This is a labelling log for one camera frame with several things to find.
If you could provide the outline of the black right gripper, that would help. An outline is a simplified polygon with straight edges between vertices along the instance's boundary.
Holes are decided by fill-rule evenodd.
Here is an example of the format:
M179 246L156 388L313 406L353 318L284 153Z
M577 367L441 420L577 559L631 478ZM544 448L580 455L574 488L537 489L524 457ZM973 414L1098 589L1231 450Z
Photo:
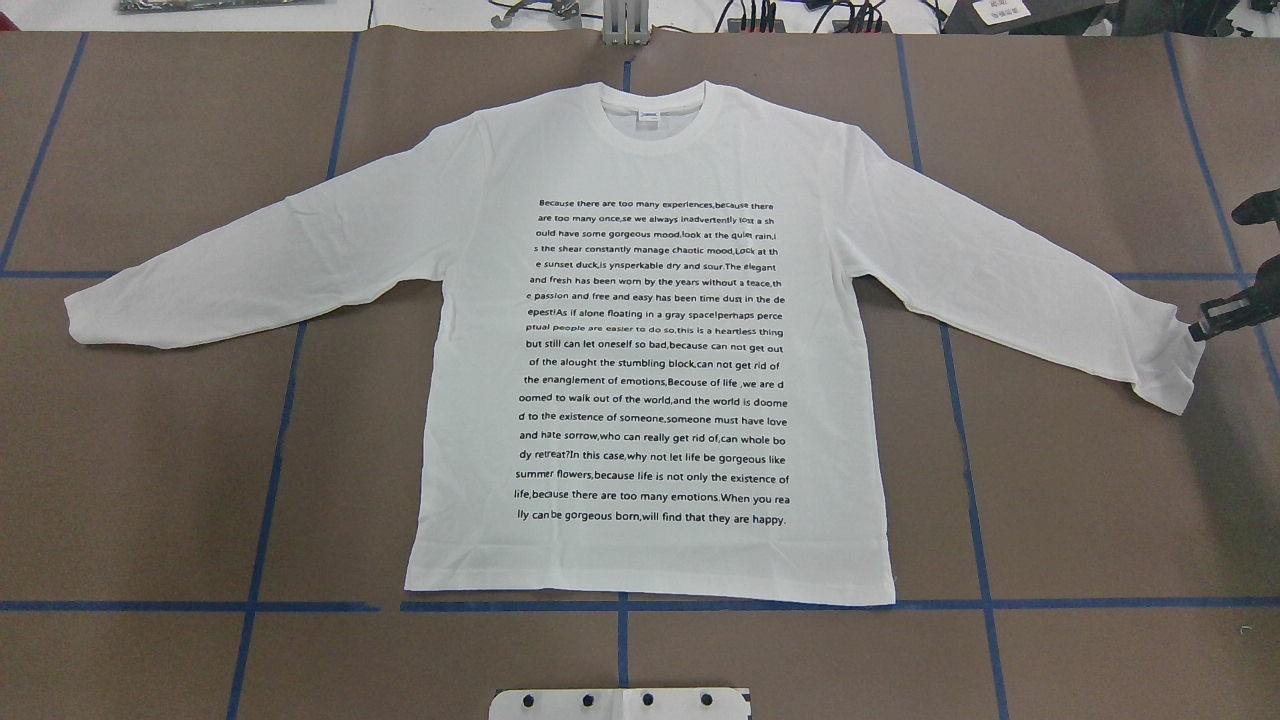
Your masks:
M1277 222L1279 196L1280 188L1253 193L1231 210L1231 220L1238 225ZM1229 299L1201 304L1198 319L1189 325L1189 332L1194 341L1203 342L1224 332L1258 325L1277 315L1277 292L1240 292Z

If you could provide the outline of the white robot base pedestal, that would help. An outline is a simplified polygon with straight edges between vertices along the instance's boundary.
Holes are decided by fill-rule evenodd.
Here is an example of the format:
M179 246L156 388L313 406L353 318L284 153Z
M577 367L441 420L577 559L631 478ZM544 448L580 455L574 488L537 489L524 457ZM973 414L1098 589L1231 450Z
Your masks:
M728 687L512 689L489 719L750 719L749 691Z

